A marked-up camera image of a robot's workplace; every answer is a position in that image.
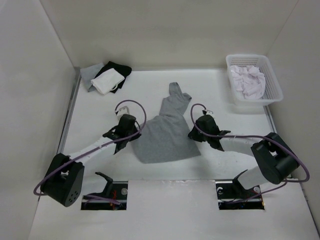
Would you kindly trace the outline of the folded black tank top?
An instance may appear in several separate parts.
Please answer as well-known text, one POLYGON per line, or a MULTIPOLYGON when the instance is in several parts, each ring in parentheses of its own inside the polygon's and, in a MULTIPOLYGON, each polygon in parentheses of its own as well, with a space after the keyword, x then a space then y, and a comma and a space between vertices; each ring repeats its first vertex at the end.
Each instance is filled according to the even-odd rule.
POLYGON ((104 67, 99 71, 99 73, 95 76, 98 77, 99 75, 101 75, 103 72, 109 70, 109 69, 115 69, 118 73, 120 73, 121 75, 124 76, 124 81, 122 81, 121 83, 118 84, 117 88, 115 90, 112 90, 108 93, 113 93, 115 94, 117 92, 118 89, 121 89, 124 82, 126 81, 126 78, 132 73, 132 68, 130 66, 127 65, 121 65, 121 64, 117 64, 114 63, 112 61, 109 61, 106 65, 104 65, 104 67))

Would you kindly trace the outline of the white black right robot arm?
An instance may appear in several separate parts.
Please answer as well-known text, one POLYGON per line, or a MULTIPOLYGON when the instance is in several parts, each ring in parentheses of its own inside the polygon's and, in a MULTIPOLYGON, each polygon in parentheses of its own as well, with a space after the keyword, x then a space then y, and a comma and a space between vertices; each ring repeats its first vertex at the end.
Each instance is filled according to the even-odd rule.
POLYGON ((205 114, 193 120, 188 137, 196 142, 206 142, 221 152, 235 152, 253 157, 257 166, 239 173, 232 180, 232 192, 238 198, 265 183, 282 183, 300 164, 282 138, 271 132, 257 141, 246 137, 231 136, 229 130, 220 130, 214 118, 205 114))

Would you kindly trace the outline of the white perforated plastic basket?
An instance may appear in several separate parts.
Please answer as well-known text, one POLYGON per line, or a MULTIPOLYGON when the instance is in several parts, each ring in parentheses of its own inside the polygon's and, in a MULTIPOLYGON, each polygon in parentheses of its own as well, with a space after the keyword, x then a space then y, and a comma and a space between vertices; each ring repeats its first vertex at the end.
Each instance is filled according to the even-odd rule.
POLYGON ((258 54, 230 54, 226 56, 225 61, 227 65, 227 74, 231 86, 231 92, 236 105, 250 107, 267 106, 283 100, 283 92, 272 69, 270 61, 266 56, 258 54), (265 92, 262 98, 245 99, 240 92, 236 91, 231 75, 231 66, 255 66, 259 68, 260 72, 264 74, 266 80, 265 92))

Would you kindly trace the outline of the folded light grey tank top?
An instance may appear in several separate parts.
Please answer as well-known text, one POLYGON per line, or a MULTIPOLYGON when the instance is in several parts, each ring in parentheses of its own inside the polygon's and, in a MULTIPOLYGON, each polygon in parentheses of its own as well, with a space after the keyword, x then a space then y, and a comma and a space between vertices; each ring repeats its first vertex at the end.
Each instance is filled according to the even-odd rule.
POLYGON ((95 87, 91 83, 91 80, 93 80, 96 77, 96 75, 99 73, 99 71, 103 67, 104 67, 104 64, 101 62, 95 65, 80 69, 80 75, 83 81, 83 85, 88 92, 92 92, 95 90, 95 87))

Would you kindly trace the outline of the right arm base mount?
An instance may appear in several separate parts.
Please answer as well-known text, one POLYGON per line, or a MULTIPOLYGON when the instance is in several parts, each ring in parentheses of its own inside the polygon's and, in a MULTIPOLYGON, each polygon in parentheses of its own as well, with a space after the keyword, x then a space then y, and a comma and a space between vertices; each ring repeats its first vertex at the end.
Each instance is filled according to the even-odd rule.
POLYGON ((218 180, 215 182, 219 210, 264 210, 260 186, 245 189, 238 181, 241 172, 233 179, 218 180))

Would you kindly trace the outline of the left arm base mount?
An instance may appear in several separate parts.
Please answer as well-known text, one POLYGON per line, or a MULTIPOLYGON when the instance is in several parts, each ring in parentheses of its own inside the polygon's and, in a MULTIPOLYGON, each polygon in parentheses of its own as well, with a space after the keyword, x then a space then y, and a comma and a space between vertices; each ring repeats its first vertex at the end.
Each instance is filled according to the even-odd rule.
POLYGON ((129 183, 115 181, 102 172, 84 180, 82 186, 82 211, 125 211, 129 183))

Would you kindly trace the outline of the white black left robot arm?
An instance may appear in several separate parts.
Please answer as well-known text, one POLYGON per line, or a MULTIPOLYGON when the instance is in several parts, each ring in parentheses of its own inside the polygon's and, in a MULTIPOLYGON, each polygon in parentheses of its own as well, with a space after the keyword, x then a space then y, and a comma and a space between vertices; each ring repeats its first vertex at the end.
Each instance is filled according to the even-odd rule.
POLYGON ((136 117, 123 114, 118 125, 90 146, 70 155, 55 155, 39 184, 40 192, 64 207, 71 206, 80 196, 85 166, 97 155, 105 153, 109 158, 124 149, 129 142, 138 139, 141 134, 136 123, 136 117))

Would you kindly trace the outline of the folded white tank top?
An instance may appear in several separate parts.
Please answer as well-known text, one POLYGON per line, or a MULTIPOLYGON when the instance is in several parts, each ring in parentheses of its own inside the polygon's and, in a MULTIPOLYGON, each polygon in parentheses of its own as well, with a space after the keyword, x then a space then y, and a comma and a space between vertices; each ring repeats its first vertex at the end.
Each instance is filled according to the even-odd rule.
POLYGON ((107 93, 115 90, 118 87, 118 84, 124 80, 125 77, 123 75, 117 72, 114 68, 111 68, 104 71, 98 77, 92 79, 91 83, 100 94, 106 95, 107 93))

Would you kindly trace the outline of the crumpled white tank tops pile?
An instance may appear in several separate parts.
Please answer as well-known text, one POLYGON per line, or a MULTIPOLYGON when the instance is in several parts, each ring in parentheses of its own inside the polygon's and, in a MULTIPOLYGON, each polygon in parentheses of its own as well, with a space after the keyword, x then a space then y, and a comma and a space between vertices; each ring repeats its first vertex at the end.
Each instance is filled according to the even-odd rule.
POLYGON ((235 90, 247 100, 257 100, 263 97, 266 89, 265 75, 258 67, 247 65, 230 67, 235 90))

